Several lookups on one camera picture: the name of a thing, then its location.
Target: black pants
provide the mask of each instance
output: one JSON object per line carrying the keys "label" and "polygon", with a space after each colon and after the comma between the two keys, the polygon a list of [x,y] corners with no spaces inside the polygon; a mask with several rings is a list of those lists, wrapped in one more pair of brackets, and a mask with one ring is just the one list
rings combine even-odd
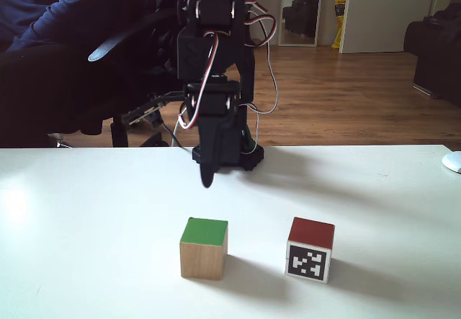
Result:
{"label": "black pants", "polygon": [[116,70],[88,55],[68,45],[0,54],[0,148],[50,147],[48,133],[80,130],[82,114],[127,93]]}

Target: black couch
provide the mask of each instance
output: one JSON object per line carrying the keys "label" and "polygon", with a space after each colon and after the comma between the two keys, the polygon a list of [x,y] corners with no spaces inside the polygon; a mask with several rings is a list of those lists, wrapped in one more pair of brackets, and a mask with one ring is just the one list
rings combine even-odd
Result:
{"label": "black couch", "polygon": [[315,37],[317,29],[318,3],[320,0],[294,0],[283,9],[285,29],[300,35]]}
{"label": "black couch", "polygon": [[412,22],[404,49],[418,56],[415,86],[461,107],[461,4]]}

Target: floor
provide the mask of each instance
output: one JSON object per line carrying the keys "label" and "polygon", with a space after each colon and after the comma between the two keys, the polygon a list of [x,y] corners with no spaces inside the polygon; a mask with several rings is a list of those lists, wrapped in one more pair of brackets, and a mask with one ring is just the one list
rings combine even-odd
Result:
{"label": "floor", "polygon": [[281,43],[282,44],[315,44],[315,38],[313,37],[308,37],[307,35],[299,35],[298,33],[294,32],[288,32],[285,29],[285,23],[282,24],[282,39]]}
{"label": "floor", "polygon": [[[443,144],[461,150],[461,109],[413,88],[416,58],[410,54],[273,47],[271,58],[280,102],[276,112],[261,117],[261,145]],[[257,50],[256,59],[255,103],[271,109],[275,93],[265,51]],[[229,76],[236,78],[236,69]],[[162,109],[171,128],[178,111],[178,104]],[[255,121],[251,114],[253,132]],[[66,141],[75,147],[110,147],[109,123],[100,136],[76,133]],[[131,130],[130,145],[140,145],[153,132],[147,125]],[[180,130],[178,139],[196,145],[197,130]]]}

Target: door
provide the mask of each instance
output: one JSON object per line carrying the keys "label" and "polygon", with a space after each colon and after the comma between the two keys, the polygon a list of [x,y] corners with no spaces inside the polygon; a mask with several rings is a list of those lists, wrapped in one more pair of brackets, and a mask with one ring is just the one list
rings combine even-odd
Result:
{"label": "door", "polygon": [[408,25],[430,12],[432,0],[347,0],[341,53],[403,51]]}

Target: wooden block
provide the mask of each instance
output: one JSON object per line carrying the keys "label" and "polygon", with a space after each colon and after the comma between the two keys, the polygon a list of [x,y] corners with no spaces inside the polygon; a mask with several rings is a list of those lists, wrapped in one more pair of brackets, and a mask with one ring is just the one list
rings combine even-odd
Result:
{"label": "wooden block", "polygon": [[285,273],[326,283],[333,239],[334,225],[295,217],[287,242]]}
{"label": "wooden block", "polygon": [[179,250],[182,277],[221,280],[228,254],[228,222],[191,217]]}

